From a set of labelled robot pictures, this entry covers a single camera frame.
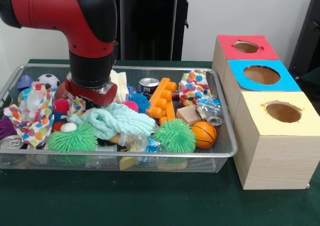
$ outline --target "wire basket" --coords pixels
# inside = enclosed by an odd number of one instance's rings
[[[127,83],[131,86],[137,86],[142,78],[159,80],[170,78],[172,82],[178,84],[183,73],[191,70],[191,68],[135,66],[114,66],[113,69],[117,72],[126,72]],[[194,153],[72,151],[65,154],[52,150],[3,148],[0,149],[0,169],[217,173],[227,159],[236,154],[237,143],[217,74],[211,69],[197,69],[206,72],[211,93],[218,95],[224,116],[223,124],[216,127],[218,137],[212,147],[196,148]],[[17,104],[19,95],[17,82],[22,75],[37,79],[43,74],[53,74],[63,82],[68,72],[69,66],[62,64],[26,64],[18,67],[0,92],[1,109],[10,104]],[[180,102],[174,102],[175,110],[180,107]],[[147,157],[148,162],[138,163],[138,157]],[[121,164],[124,161],[132,166],[122,169]]]

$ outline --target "light blue fabric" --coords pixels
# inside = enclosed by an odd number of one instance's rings
[[[106,108],[91,108],[81,116],[73,114],[68,121],[77,125],[83,121],[88,122],[92,125],[95,136],[102,140],[110,140],[117,133],[143,133],[149,137],[156,123],[146,114],[137,113],[124,104],[115,102]]]

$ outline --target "red lid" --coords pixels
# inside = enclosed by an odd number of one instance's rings
[[[227,60],[279,60],[263,35],[218,35]]]

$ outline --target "shape sorter box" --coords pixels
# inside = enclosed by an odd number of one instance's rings
[[[320,159],[319,125],[303,92],[242,92],[233,158],[243,189],[305,189]]]
[[[279,60],[228,60],[222,88],[232,124],[236,118],[241,92],[301,91]]]
[[[224,82],[228,60],[279,60],[263,35],[218,35],[215,41],[212,69]]]

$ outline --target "black stand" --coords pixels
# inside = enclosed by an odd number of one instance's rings
[[[289,72],[300,78],[320,66],[320,0],[311,0]]]
[[[121,60],[181,60],[187,0],[117,0]]]

